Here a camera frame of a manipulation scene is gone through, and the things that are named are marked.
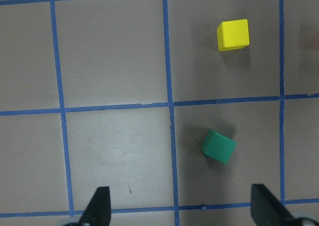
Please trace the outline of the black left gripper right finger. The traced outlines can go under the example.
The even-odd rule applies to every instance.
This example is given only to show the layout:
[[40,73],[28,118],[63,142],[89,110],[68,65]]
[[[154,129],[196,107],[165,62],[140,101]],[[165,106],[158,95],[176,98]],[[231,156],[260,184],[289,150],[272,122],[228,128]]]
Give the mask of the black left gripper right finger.
[[257,226],[294,226],[296,219],[264,184],[251,186],[251,217]]

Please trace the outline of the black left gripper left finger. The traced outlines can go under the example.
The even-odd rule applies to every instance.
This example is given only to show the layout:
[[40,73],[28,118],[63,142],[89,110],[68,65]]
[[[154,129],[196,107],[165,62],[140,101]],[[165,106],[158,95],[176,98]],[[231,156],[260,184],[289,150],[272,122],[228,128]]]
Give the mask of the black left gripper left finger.
[[80,226],[109,226],[111,222],[110,188],[98,187],[78,224]]

